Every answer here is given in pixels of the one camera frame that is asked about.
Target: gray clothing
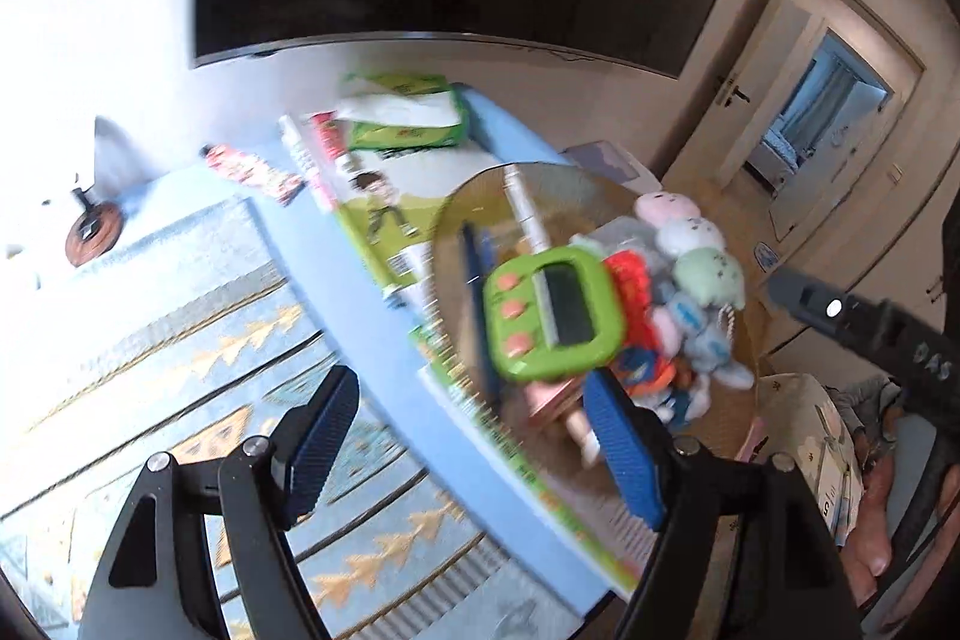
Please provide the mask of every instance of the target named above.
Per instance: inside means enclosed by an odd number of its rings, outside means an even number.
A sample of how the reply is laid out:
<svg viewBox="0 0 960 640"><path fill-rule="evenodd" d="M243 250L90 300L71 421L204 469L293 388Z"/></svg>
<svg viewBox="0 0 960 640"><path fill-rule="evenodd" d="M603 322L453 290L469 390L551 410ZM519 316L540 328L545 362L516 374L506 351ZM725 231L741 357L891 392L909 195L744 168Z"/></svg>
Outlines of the gray clothing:
<svg viewBox="0 0 960 640"><path fill-rule="evenodd" d="M846 389L828 387L827 394L851 437L863 429L867 441L874 445L884 439L883 413L901 399L901 388L886 375L877 375Z"/></svg>

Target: curtain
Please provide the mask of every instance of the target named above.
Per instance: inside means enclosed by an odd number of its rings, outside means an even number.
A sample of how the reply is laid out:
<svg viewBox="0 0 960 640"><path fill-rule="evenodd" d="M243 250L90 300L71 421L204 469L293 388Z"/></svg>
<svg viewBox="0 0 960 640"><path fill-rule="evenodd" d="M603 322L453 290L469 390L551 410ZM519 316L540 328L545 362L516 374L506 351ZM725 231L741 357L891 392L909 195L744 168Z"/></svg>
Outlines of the curtain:
<svg viewBox="0 0 960 640"><path fill-rule="evenodd" d="M843 61L833 57L833 68L823 90L803 111L786 121L781 128L781 135L793 145L800 159L809 158L813 154L827 126L859 81Z"/></svg>

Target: door handle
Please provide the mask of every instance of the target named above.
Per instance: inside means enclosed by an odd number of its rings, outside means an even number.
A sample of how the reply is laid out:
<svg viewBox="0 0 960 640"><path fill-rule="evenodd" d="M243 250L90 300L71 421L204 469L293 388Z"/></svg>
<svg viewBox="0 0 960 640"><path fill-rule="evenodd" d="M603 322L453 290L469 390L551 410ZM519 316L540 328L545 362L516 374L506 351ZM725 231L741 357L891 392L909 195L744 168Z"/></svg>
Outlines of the door handle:
<svg viewBox="0 0 960 640"><path fill-rule="evenodd" d="M739 98L740 100L746 101L747 104L750 103L749 95L746 95L745 92L741 91L739 85L733 88L733 92L731 93L730 98L727 99L727 102L724 104L724 106L730 106L733 103L733 98Z"/></svg>

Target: green digital timer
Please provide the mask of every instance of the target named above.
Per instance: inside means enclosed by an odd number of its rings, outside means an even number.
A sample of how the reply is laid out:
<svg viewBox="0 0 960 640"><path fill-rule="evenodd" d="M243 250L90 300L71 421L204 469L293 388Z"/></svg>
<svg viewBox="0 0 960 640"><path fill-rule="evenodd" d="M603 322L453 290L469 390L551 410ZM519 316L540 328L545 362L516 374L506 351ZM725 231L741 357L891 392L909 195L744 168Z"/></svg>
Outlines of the green digital timer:
<svg viewBox="0 0 960 640"><path fill-rule="evenodd" d="M613 279L579 247L501 263L483 295L493 365L515 383L587 372L623 344L626 321Z"/></svg>

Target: green tissue package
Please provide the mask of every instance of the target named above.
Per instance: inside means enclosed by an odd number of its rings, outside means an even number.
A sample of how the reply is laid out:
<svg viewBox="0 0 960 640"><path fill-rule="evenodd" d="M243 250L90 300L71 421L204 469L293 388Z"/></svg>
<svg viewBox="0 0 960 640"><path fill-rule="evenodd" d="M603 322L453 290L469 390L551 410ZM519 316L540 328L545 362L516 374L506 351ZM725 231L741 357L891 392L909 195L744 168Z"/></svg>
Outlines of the green tissue package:
<svg viewBox="0 0 960 640"><path fill-rule="evenodd" d="M351 150L448 148L467 135L467 107L441 74L351 74L337 104Z"/></svg>

